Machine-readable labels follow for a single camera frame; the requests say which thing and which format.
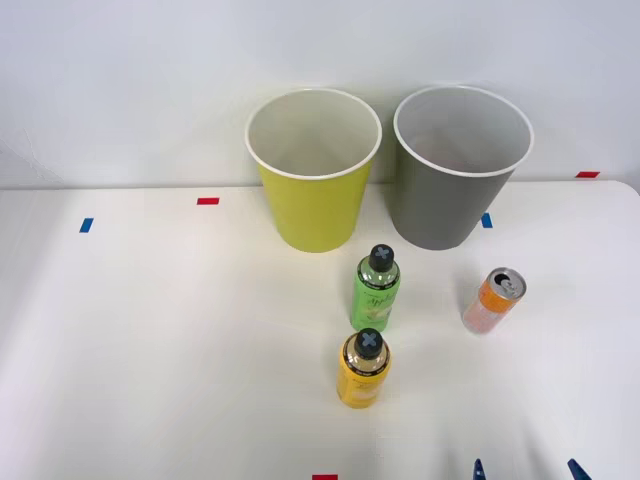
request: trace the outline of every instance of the orange can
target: orange can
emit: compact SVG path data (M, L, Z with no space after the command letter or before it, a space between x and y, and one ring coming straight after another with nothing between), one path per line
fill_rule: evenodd
M478 289L478 298L462 316L474 333L489 333L527 291L527 284L515 270L496 268Z

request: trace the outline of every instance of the bottle label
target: bottle label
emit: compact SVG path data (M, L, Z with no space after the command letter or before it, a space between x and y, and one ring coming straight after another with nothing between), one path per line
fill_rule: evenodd
M373 287L367 285L360 272L357 272L355 284L351 325L358 331L371 327L381 332L389 321L391 307L400 287L400 274L390 285Z

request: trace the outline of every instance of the can lid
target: can lid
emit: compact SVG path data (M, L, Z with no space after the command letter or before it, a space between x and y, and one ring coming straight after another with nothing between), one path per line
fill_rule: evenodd
M365 360L372 360L380 356L384 341L382 335L375 328L363 328L356 335L353 348Z
M380 243L371 249L369 266L376 272L388 272L393 267L393 249Z
M522 275L510 268L496 268L489 279L491 290L507 300L516 300L527 291L527 283Z

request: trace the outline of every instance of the can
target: can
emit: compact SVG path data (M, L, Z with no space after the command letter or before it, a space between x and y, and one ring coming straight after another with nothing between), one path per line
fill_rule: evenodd
M465 326L474 333L489 333L524 296L527 284L511 268L496 268L478 289L478 297L462 316Z
M344 342L340 350L337 390L351 408L366 408L378 398L391 368L391 351L380 332L364 328Z

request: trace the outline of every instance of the bottle cap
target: bottle cap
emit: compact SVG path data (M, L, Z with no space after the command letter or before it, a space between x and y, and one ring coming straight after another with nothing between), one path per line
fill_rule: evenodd
M482 468L482 462L478 459L473 465L473 480L486 480L486 478L484 468Z
M375 328L363 328L356 335L356 342L353 346L356 353L365 360L373 360L382 352L382 335Z
M393 250L389 245L381 243L371 249L369 266L376 272L388 272L393 267Z

